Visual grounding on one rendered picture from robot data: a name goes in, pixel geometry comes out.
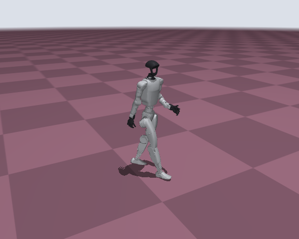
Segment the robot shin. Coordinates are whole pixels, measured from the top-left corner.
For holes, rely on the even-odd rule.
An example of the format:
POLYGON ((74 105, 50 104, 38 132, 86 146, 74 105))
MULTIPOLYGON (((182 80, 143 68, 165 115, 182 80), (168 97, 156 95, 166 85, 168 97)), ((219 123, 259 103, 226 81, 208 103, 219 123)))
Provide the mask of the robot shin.
POLYGON ((137 151, 137 155, 136 155, 135 160, 137 160, 137 161, 139 160, 139 158, 140 158, 141 154, 144 152, 144 150, 145 150, 147 144, 148 144, 148 142, 146 142, 146 143, 141 143, 141 141, 140 141, 140 143, 139 143, 139 145, 138 145, 138 148, 137 148, 138 151, 137 151))
POLYGON ((153 148, 151 146, 149 146, 148 151, 149 151, 149 155, 150 155, 153 163, 156 166, 158 173, 161 174, 161 172, 163 172, 163 171, 162 171, 162 167, 161 167, 161 159, 160 159, 158 148, 156 147, 155 151, 154 151, 153 148))

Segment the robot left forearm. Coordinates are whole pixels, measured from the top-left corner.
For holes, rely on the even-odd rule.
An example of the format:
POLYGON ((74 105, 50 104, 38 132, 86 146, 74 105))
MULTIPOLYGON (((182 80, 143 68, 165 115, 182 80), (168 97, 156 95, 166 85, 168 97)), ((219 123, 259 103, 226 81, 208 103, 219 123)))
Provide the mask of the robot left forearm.
POLYGON ((166 102, 166 100, 163 98, 163 96, 162 96, 162 98, 160 98, 159 102, 160 102, 165 108, 170 109, 170 105, 169 105, 169 103, 166 102))

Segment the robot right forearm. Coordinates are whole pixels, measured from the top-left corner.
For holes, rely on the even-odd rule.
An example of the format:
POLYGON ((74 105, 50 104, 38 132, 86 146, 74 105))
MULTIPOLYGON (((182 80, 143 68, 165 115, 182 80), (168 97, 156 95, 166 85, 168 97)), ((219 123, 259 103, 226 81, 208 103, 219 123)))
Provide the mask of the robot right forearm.
POLYGON ((132 104, 132 110, 130 111, 130 117, 133 118, 134 115, 136 115, 137 113, 137 108, 139 107, 136 104, 136 99, 134 100, 133 104, 132 104))

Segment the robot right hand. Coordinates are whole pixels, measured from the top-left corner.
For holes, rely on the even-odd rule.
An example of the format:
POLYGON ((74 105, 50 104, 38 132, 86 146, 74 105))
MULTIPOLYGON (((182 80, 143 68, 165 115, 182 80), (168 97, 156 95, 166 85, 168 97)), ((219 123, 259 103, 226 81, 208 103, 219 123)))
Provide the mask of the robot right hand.
POLYGON ((129 117, 129 119, 128 119, 127 125, 129 125, 131 128, 136 127, 134 124, 134 119, 135 119, 135 115, 133 116, 133 118, 129 117), (133 127, 133 125, 134 125, 134 127, 133 127))

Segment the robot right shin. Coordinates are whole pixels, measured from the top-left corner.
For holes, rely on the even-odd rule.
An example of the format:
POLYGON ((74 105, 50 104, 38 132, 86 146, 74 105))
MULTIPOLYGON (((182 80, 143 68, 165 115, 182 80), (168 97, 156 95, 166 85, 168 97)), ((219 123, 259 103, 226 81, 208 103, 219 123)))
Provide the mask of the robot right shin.
POLYGON ((156 147, 155 151, 154 151, 153 148, 151 146, 149 146, 148 151, 149 151, 149 155, 150 155, 153 163, 156 166, 158 173, 161 174, 161 172, 163 172, 163 171, 162 171, 162 167, 161 167, 161 159, 160 159, 158 148, 156 147))

